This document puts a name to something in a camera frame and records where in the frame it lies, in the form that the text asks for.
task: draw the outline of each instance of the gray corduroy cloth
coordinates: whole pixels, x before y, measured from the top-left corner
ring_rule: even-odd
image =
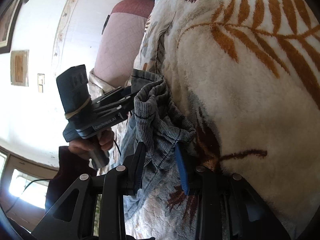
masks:
[[[134,69],[131,83],[132,92],[139,92],[121,143],[121,162],[134,153],[138,142],[144,142],[147,152],[142,189],[136,196],[124,198],[126,220],[141,208],[151,190],[175,164],[177,142],[190,143],[196,134],[193,124],[174,105],[162,76]]]

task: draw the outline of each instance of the pink pillow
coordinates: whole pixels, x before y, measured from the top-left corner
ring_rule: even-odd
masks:
[[[93,70],[110,86],[123,87],[129,79],[153,6],[154,0],[124,0],[113,8]]]

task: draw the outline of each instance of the wall switch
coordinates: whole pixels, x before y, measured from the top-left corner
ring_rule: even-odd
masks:
[[[38,73],[38,92],[43,93],[44,74]]]

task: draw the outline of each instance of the blue gripper pad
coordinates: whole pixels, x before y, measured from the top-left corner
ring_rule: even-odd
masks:
[[[181,187],[184,193],[188,195],[189,194],[188,173],[187,173],[186,166],[183,162],[179,143],[176,144],[175,154],[176,154],[176,161],[177,161],[179,175],[180,175]]]

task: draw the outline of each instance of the picture frame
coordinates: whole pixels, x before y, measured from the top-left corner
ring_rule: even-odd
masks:
[[[11,52],[10,78],[11,85],[28,87],[28,50]]]
[[[23,0],[14,0],[7,10],[0,16],[0,54],[9,53],[14,27]]]

